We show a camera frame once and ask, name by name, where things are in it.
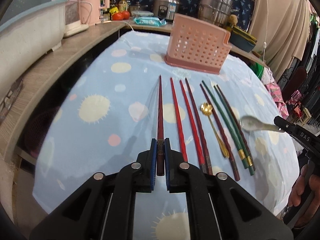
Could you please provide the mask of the blue wet wipes pack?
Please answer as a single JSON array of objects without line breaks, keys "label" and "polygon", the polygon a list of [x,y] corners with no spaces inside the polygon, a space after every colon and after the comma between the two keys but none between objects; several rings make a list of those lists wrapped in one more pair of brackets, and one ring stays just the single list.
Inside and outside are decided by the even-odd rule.
[{"label": "blue wet wipes pack", "polygon": [[147,25],[153,27],[162,27],[167,24],[165,19],[160,20],[157,17],[136,17],[133,19],[137,25]]}]

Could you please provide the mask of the red chopstick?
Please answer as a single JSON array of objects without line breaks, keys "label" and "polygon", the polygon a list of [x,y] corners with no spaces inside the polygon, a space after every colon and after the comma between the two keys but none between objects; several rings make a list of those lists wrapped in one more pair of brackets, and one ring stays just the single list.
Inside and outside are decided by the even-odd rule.
[{"label": "red chopstick", "polygon": [[194,121],[193,114],[192,114],[192,111],[191,111],[191,108],[190,108],[190,104],[189,104],[189,101],[188,101],[188,97],[186,95],[183,82],[180,80],[179,83],[180,83],[181,91],[182,91],[182,94],[183,94],[185,106],[187,108],[188,118],[189,118],[189,122],[190,122],[190,126],[191,126],[191,131],[192,131],[192,134],[193,134],[193,139],[194,139],[194,143],[195,143],[195,150],[196,150],[196,154],[197,154],[199,167],[200,167],[200,170],[203,173],[207,173],[207,167],[206,167],[206,163],[204,161],[204,156],[203,156],[203,153],[202,153],[202,148],[201,148],[201,145],[200,145],[199,136],[197,135],[197,129],[196,129],[195,121]]},{"label": "red chopstick", "polygon": [[181,123],[181,116],[180,116],[180,109],[176,97],[176,90],[174,86],[174,81],[172,77],[170,78],[170,85],[171,85],[171,92],[172,92],[172,98],[174,102],[174,109],[175,109],[175,118],[176,118],[176,124],[177,124],[177,130],[178,130],[178,139],[179,139],[179,145],[180,150],[183,155],[183,159],[185,162],[188,162],[188,156],[185,148],[185,142],[184,142],[184,134],[183,134],[183,128]]}]

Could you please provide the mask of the beige hanging curtain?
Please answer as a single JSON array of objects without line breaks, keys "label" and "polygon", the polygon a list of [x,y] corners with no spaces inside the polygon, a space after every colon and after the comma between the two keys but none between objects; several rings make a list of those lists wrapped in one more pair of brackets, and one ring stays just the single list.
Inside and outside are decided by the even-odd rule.
[{"label": "beige hanging curtain", "polygon": [[265,55],[276,80],[293,59],[302,59],[309,28],[308,0],[254,0],[249,33],[257,39],[254,49]]}]

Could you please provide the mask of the pink floral fabric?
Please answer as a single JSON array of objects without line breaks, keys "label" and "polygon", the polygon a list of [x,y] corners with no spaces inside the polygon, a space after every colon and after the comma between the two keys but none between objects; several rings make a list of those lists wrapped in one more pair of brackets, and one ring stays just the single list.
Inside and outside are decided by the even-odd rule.
[{"label": "pink floral fabric", "polygon": [[283,100],[283,96],[281,93],[281,89],[276,82],[268,83],[265,85],[267,91],[271,95],[276,107],[282,118],[287,119],[289,117],[289,113],[287,110],[286,103]]}]

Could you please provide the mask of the gold flower teaspoon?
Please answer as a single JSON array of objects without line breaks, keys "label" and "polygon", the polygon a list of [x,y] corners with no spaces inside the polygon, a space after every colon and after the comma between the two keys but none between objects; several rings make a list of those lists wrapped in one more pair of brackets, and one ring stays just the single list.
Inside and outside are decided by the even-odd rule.
[{"label": "gold flower teaspoon", "polygon": [[211,125],[211,127],[213,129],[213,132],[215,134],[215,137],[217,139],[217,142],[219,144],[219,147],[220,147],[220,150],[221,150],[221,153],[222,153],[223,157],[225,159],[229,158],[229,153],[227,151],[227,148],[226,148],[223,140],[219,137],[219,135],[218,135],[218,133],[217,133],[215,127],[214,127],[213,121],[212,121],[212,119],[210,117],[212,115],[212,113],[213,113],[212,105],[210,105],[209,103],[205,102],[205,103],[203,103],[201,105],[200,109],[201,109],[201,112],[208,118],[208,120],[210,122],[210,125]]}]

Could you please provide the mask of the pink electric kettle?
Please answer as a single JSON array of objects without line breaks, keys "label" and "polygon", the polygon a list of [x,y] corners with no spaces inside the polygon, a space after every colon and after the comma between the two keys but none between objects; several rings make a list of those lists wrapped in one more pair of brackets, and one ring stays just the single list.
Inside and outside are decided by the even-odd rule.
[{"label": "pink electric kettle", "polygon": [[89,26],[101,23],[103,10],[110,7],[110,0],[80,0],[80,21]]}]

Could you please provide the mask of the pink perforated utensil basket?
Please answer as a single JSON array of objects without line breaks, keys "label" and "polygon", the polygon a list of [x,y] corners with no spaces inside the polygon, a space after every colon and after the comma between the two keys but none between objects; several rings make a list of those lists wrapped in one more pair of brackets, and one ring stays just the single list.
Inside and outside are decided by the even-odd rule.
[{"label": "pink perforated utensil basket", "polygon": [[230,35],[216,25],[176,14],[164,61],[174,67],[219,74],[232,48]]}]

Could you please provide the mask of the blue and yellow stacked bowls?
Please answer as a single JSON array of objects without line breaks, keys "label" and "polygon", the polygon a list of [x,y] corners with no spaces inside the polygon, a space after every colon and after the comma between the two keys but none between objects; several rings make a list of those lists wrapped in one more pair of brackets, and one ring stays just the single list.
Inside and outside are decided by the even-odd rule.
[{"label": "blue and yellow stacked bowls", "polygon": [[232,26],[230,32],[231,35],[229,41],[232,45],[235,45],[239,49],[248,53],[255,48],[257,39],[254,36],[249,35],[247,32],[243,31],[237,26]]}]

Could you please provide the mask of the green cloth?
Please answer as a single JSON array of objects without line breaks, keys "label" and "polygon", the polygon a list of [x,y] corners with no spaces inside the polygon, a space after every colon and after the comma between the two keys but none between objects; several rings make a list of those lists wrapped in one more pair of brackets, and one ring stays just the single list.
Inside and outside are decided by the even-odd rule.
[{"label": "green cloth", "polygon": [[255,75],[259,78],[259,80],[262,80],[263,74],[265,70],[267,70],[266,67],[260,65],[257,62],[254,62],[250,65],[250,69],[255,73]]}]

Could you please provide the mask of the blue planet-print tablecloth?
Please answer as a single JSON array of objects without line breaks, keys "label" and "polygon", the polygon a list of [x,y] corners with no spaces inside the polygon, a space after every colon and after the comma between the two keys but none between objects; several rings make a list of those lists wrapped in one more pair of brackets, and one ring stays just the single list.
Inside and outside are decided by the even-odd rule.
[{"label": "blue planet-print tablecloth", "polygon": [[[35,170],[33,197],[51,213],[95,172],[117,173],[150,148],[157,137],[158,82],[162,77],[164,136],[180,150],[170,79],[174,81],[189,163],[198,166],[195,139],[180,81],[192,109],[185,78],[197,109],[205,102],[205,81],[219,85],[237,119],[255,116],[271,124],[280,115],[272,96],[254,72],[228,55],[219,75],[172,67],[164,62],[169,37],[130,31],[103,51],[82,74],[55,116]],[[245,133],[256,168],[244,169],[223,122],[240,173],[238,182],[274,215],[287,205],[299,176],[293,141],[286,133]],[[184,194],[169,194],[157,177],[152,194],[137,194],[133,239],[190,239]]]}]

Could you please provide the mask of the dark maroon chopstick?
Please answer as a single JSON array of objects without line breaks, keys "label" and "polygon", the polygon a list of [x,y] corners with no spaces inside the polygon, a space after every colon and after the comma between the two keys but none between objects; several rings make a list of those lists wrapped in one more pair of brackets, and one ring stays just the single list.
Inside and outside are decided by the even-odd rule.
[{"label": "dark maroon chopstick", "polygon": [[162,101],[162,77],[161,76],[159,76],[159,88],[158,88],[157,176],[164,176],[164,128],[163,128],[163,101]]}]

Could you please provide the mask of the white dish rack box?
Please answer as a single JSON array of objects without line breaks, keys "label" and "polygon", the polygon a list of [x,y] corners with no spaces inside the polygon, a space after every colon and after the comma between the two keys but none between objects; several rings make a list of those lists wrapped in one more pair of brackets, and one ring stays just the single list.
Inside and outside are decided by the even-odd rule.
[{"label": "white dish rack box", "polygon": [[1,19],[1,98],[42,55],[59,47],[67,0],[13,0]]}]

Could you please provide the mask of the purple-maroon chopstick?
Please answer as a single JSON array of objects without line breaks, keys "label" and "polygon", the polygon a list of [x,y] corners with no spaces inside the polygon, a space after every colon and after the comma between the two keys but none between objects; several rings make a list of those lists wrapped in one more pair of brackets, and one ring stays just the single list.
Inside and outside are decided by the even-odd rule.
[{"label": "purple-maroon chopstick", "polygon": [[206,139],[205,139],[205,136],[204,136],[204,131],[203,131],[203,128],[202,128],[202,124],[201,124],[201,120],[200,120],[200,116],[199,116],[199,111],[197,109],[197,105],[195,103],[195,99],[194,99],[194,96],[193,96],[193,93],[191,91],[191,87],[189,85],[189,82],[188,82],[187,78],[185,78],[185,83],[187,85],[187,89],[188,89],[188,92],[189,92],[189,97],[191,99],[191,104],[193,106],[193,110],[194,110],[194,114],[195,114],[197,130],[198,130],[199,136],[200,136],[201,149],[202,149],[202,153],[203,153],[203,156],[204,156],[204,162],[205,162],[205,165],[206,165],[206,170],[207,170],[207,173],[209,175],[213,175],[212,164],[211,164],[211,161],[210,161],[210,155],[209,155],[209,151],[208,151],[208,147],[207,147],[207,142],[206,142]]}]

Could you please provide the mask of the white ceramic soup spoon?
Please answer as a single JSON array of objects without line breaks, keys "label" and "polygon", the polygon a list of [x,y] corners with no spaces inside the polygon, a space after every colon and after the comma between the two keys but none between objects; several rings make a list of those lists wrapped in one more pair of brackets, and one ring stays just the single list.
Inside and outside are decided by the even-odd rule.
[{"label": "white ceramic soup spoon", "polygon": [[240,127],[248,132],[253,131],[273,131],[284,133],[284,130],[276,125],[266,124],[253,116],[243,116],[240,120]]}]

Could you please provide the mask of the large stainless steel pot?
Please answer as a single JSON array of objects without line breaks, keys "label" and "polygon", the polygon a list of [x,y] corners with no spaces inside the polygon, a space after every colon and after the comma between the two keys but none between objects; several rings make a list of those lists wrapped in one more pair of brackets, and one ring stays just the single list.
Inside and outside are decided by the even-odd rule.
[{"label": "large stainless steel pot", "polygon": [[223,28],[231,13],[237,11],[232,0],[199,0],[197,18]]}]

